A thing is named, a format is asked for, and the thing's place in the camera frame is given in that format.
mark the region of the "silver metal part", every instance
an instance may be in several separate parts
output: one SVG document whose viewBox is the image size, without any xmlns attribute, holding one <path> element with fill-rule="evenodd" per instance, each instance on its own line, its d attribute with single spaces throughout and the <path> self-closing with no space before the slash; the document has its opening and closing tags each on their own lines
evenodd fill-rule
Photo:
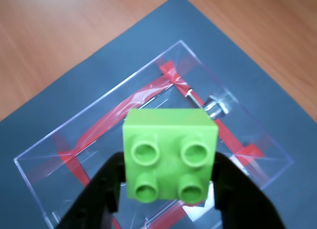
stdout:
<svg viewBox="0 0 317 229">
<path fill-rule="evenodd" d="M 227 108 L 225 103 L 221 101 L 221 99 L 218 99 L 213 95 L 210 95 L 207 101 L 203 105 L 200 105 L 197 99 L 192 95 L 192 91 L 193 89 L 190 88 L 186 93 L 185 97 L 190 101 L 190 103 L 195 108 L 205 110 L 212 119 L 221 118 L 229 113 L 229 109 Z"/>
</svg>

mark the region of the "transparent plastic container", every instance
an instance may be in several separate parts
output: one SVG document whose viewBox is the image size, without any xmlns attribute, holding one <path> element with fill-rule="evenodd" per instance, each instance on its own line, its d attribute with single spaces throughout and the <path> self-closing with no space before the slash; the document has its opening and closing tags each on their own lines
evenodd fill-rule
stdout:
<svg viewBox="0 0 317 229">
<path fill-rule="evenodd" d="M 290 166 L 286 152 L 179 41 L 14 159 L 48 227 L 58 224 L 106 160 L 123 151 L 122 123 L 129 109 L 192 108 L 189 89 L 201 106 L 209 96 L 217 100 L 223 110 L 216 119 L 217 151 L 259 187 Z M 113 228 L 217 228 L 220 213 L 213 205 L 212 183 L 206 202 L 196 206 L 160 200 L 142 204 L 128 199 L 122 185 Z"/>
</svg>

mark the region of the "red tape strip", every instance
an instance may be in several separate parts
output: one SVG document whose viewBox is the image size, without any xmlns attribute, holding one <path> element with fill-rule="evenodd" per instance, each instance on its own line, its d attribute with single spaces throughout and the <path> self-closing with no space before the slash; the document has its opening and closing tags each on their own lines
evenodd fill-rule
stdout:
<svg viewBox="0 0 317 229">
<path fill-rule="evenodd" d="M 90 179 L 78 161 L 76 155 L 121 121 L 131 108 L 138 108 L 155 95 L 164 91 L 166 88 L 175 85 L 183 96 L 186 95 L 190 87 L 176 72 L 174 62 L 167 62 L 162 65 L 160 69 L 164 76 L 144 86 L 103 116 L 79 138 L 74 150 L 58 152 L 62 161 L 83 185 L 87 185 Z M 192 92 L 192 95 L 201 105 L 204 103 L 195 92 Z M 219 126 L 219 137 L 234 154 L 238 155 L 237 158 L 244 166 L 248 165 L 253 160 L 253 157 L 264 156 L 263 153 L 253 144 L 244 147 L 220 120 L 216 120 L 215 122 Z M 150 224 L 150 227 L 154 229 L 169 228 L 185 215 L 186 212 L 183 210 L 182 206 L 177 203 L 164 212 L 162 216 L 154 220 Z M 120 225 L 115 218 L 113 218 L 112 224 L 116 229 L 120 229 Z"/>
</svg>

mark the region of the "toy brick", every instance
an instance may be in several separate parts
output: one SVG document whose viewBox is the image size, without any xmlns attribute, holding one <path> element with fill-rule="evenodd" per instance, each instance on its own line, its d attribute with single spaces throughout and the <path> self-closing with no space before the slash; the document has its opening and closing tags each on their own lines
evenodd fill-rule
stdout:
<svg viewBox="0 0 317 229">
<path fill-rule="evenodd" d="M 123 124 L 129 198 L 207 198 L 218 126 L 201 109 L 132 109 Z"/>
</svg>

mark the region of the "wooden table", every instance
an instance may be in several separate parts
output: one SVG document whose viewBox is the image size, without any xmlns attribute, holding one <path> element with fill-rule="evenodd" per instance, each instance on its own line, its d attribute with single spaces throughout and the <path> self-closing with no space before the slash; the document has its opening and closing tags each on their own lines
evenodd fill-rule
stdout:
<svg viewBox="0 0 317 229">
<path fill-rule="evenodd" d="M 0 120 L 166 0 L 0 0 Z M 317 0 L 189 0 L 317 121 Z"/>
</svg>

